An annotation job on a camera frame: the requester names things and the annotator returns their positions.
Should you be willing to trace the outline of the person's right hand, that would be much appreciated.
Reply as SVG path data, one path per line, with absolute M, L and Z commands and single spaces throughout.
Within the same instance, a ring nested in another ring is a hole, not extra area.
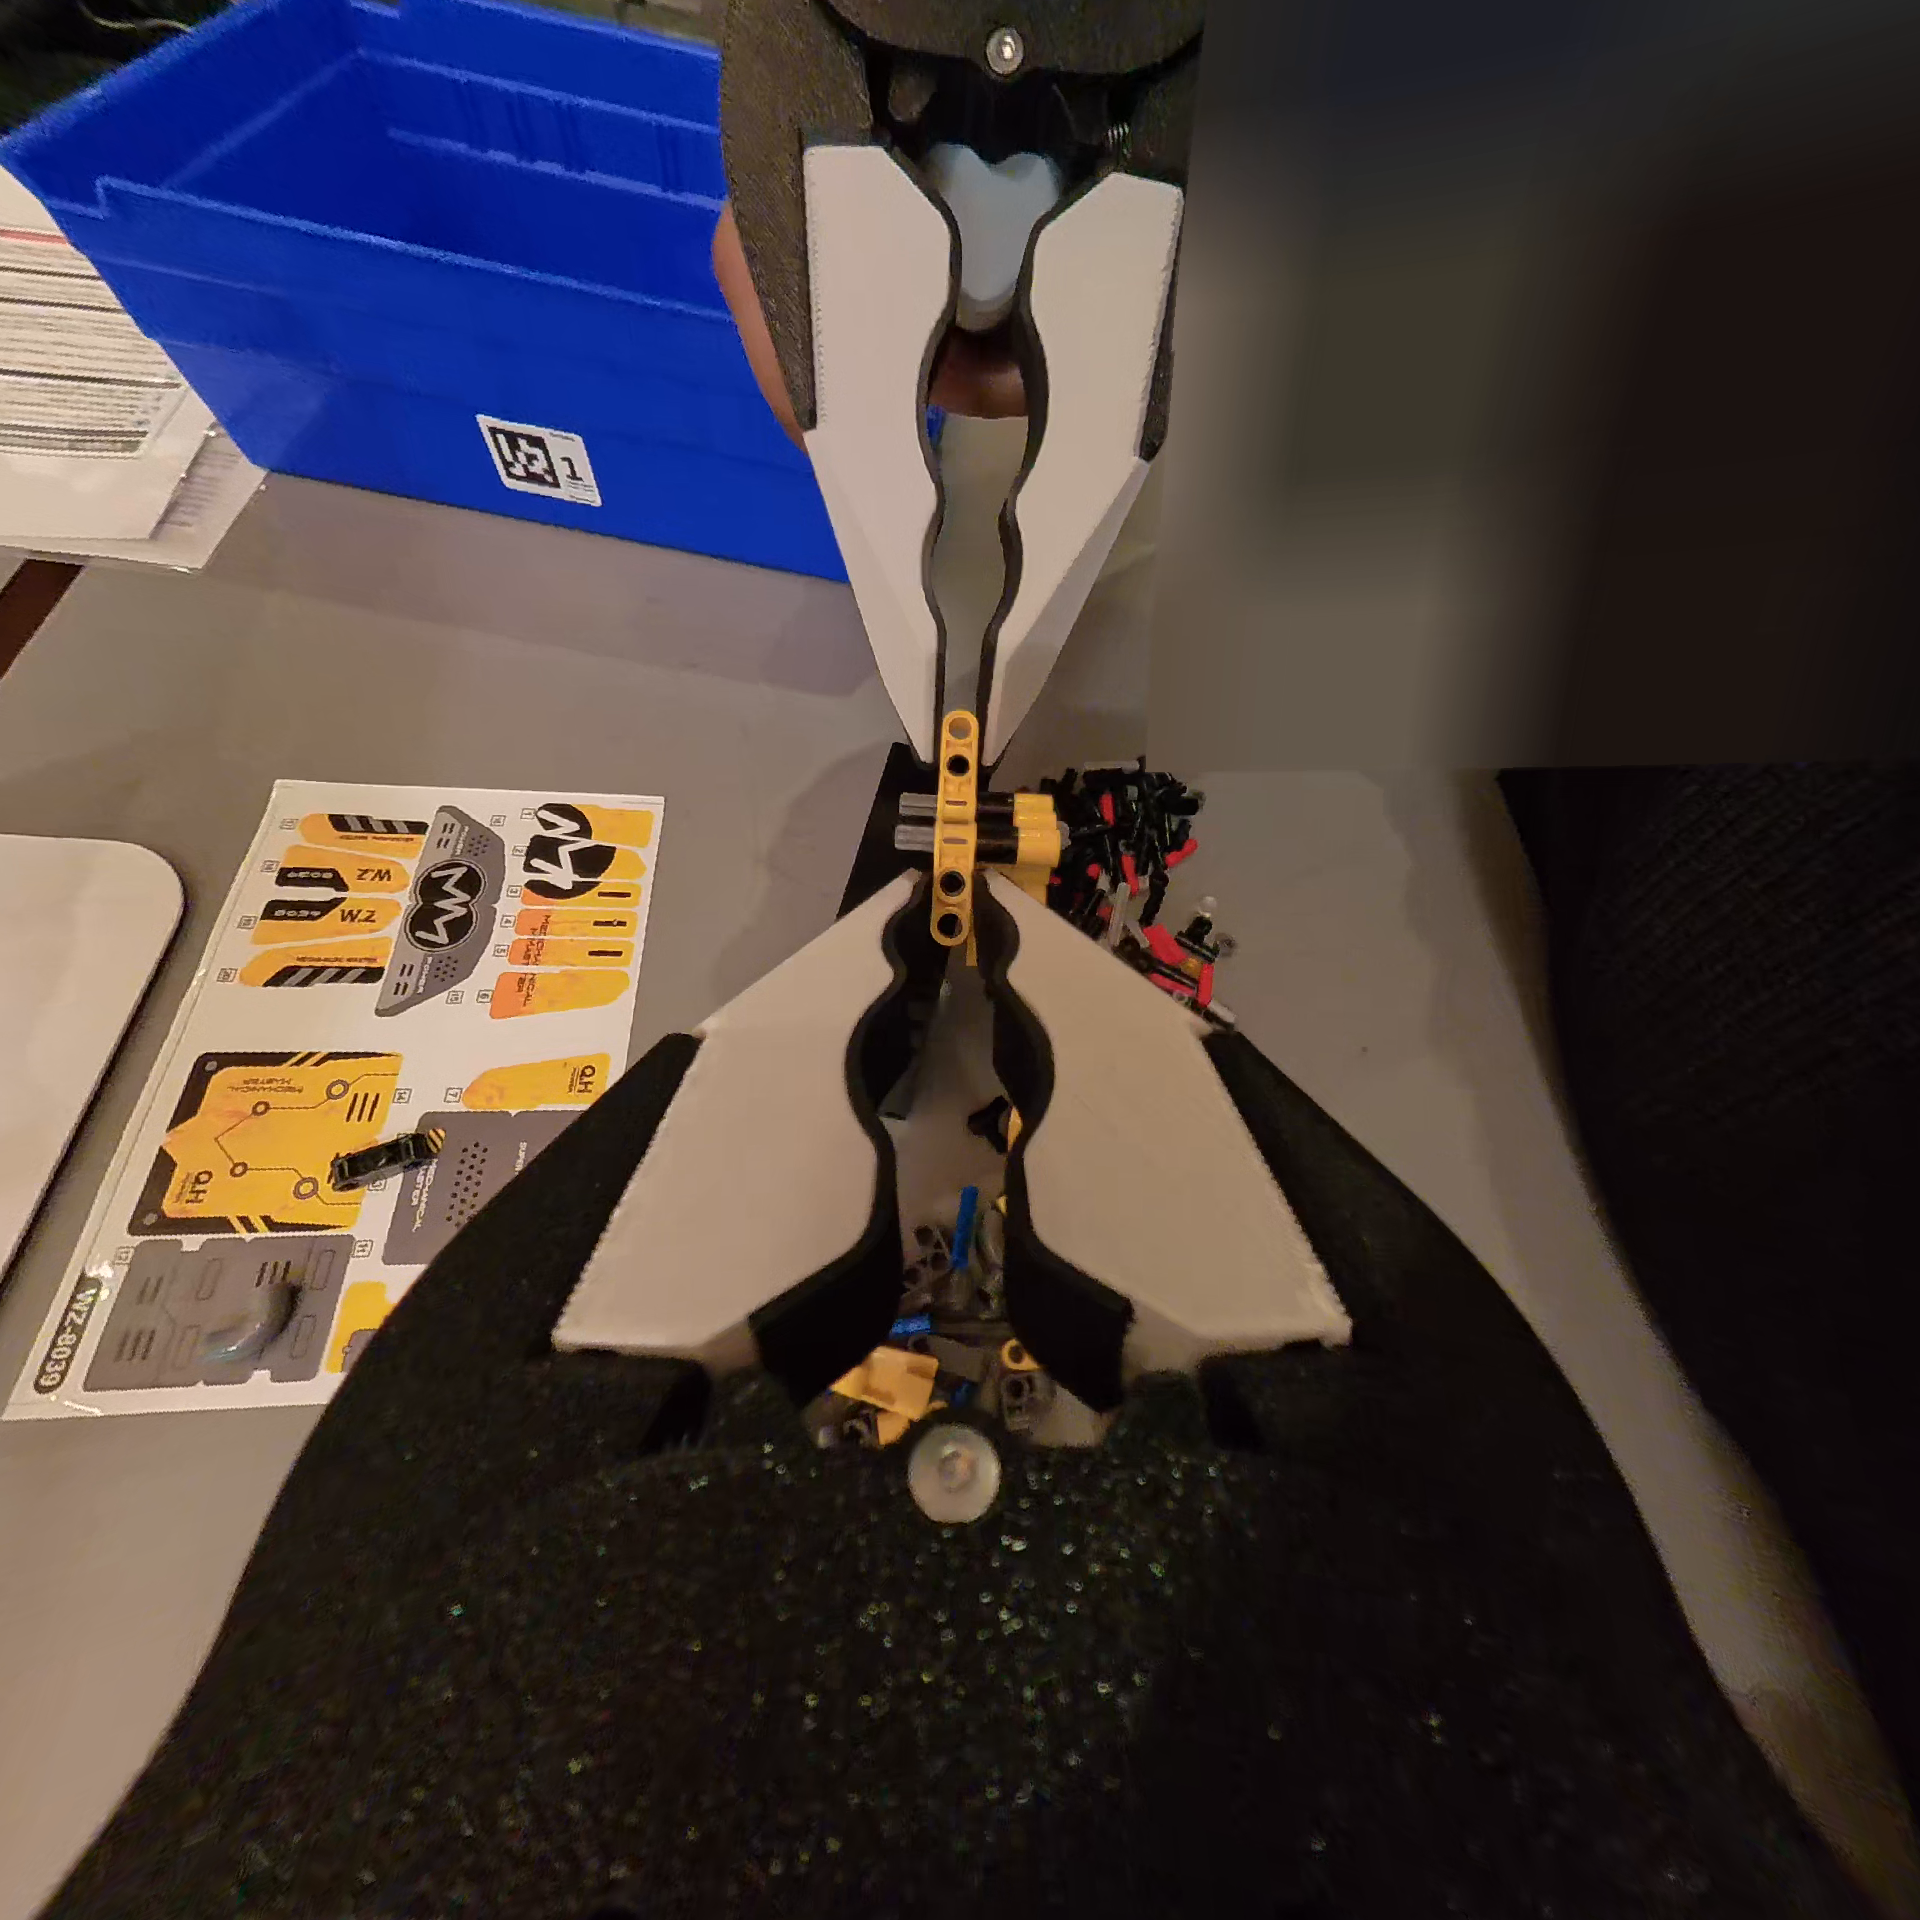
M 774 412 L 782 431 L 800 444 L 804 428 L 797 420 L 787 389 L 730 201 L 722 205 L 714 228 L 710 270 L 762 396 Z M 932 358 L 928 405 L 946 415 L 1021 417 L 1024 377 L 1010 346 L 1010 334 L 1006 328 L 988 334 L 974 334 L 961 327 L 949 328 Z

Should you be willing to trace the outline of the yellow grey sticker sheet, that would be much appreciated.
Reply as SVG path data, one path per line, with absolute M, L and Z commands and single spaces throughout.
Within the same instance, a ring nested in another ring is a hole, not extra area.
M 318 1406 L 625 1072 L 666 804 L 540 783 L 276 782 L 4 1420 Z M 363 1191 L 329 1164 L 426 1127 Z M 269 1258 L 340 1281 L 308 1378 L 202 1370 Z

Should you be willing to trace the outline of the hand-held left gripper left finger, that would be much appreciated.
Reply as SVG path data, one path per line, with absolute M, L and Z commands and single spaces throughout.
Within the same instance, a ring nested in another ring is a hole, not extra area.
M 644 1061 L 672 1087 L 560 1309 L 560 1353 L 758 1369 L 812 1400 L 896 1320 L 904 1221 L 881 1108 L 945 960 L 904 871 Z

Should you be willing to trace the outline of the yellow black brick assembly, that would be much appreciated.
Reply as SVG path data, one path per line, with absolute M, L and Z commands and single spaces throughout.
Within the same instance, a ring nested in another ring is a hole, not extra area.
M 928 856 L 928 924 L 939 946 L 976 960 L 976 878 L 997 872 L 1045 904 L 1065 856 L 1065 828 L 1052 796 L 993 792 L 982 782 L 982 728 L 969 709 L 949 709 L 938 736 L 930 792 L 904 792 L 896 850 Z

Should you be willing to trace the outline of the pile of red black pins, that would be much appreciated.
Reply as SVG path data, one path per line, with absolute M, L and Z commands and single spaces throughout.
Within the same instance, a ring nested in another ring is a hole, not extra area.
M 1048 906 L 1113 952 L 1205 1025 L 1236 1029 L 1217 972 L 1236 951 L 1211 895 L 1168 914 L 1177 871 L 1197 853 L 1205 792 L 1177 775 L 1132 762 L 1070 768 L 1040 782 L 1062 829 Z

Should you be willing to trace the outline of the grey curved brick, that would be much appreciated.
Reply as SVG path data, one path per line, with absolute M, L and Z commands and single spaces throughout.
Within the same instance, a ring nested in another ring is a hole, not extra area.
M 274 1378 L 314 1376 L 338 1290 L 332 1256 L 261 1263 L 237 1304 L 208 1320 L 198 1343 L 202 1370 L 250 1378 L 267 1366 Z

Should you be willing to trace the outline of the person's black sweater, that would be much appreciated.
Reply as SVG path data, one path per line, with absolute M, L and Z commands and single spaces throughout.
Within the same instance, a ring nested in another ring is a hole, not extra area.
M 1918 1785 L 1916 758 L 1504 769 L 1624 1258 Z

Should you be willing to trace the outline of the white rounded board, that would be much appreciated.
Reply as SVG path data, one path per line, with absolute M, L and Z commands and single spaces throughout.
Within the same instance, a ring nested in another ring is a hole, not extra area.
M 2 1265 L 186 911 L 177 871 L 112 839 L 2 837 Z

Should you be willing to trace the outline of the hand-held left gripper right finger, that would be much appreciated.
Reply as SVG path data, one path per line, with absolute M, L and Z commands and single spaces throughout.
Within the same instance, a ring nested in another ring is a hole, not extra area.
M 1040 1366 L 1116 1409 L 1142 1376 L 1347 1346 L 1353 1318 L 1224 1072 L 1265 1055 L 1009 879 L 976 888 L 976 968 L 1019 1117 L 1004 1290 Z

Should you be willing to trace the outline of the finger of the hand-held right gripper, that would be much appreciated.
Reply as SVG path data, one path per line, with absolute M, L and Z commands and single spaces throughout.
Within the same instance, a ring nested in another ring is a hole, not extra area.
M 998 528 L 1004 594 L 981 653 L 990 750 L 1013 742 L 1148 474 L 1184 192 L 1106 172 L 1033 230 L 1014 296 L 1026 449 Z
M 872 652 L 906 738 L 932 745 L 945 623 L 928 585 L 945 496 L 926 412 L 954 318 L 956 225 L 881 143 L 802 156 L 813 422 L 804 431 Z

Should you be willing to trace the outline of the blue plastic bin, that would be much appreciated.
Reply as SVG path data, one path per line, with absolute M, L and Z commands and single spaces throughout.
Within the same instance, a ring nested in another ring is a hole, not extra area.
M 4 166 L 274 471 L 843 583 L 710 268 L 720 55 L 532 5 L 236 5 Z

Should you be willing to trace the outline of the pile of yellow black bricks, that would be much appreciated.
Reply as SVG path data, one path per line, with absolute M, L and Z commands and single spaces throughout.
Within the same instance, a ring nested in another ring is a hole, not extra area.
M 1029 1441 L 1049 1436 L 1061 1386 L 1013 1328 L 1004 1229 L 995 1183 L 962 1186 L 949 1215 L 914 1229 L 884 1338 L 806 1409 L 817 1448 L 886 1448 L 949 1413 Z

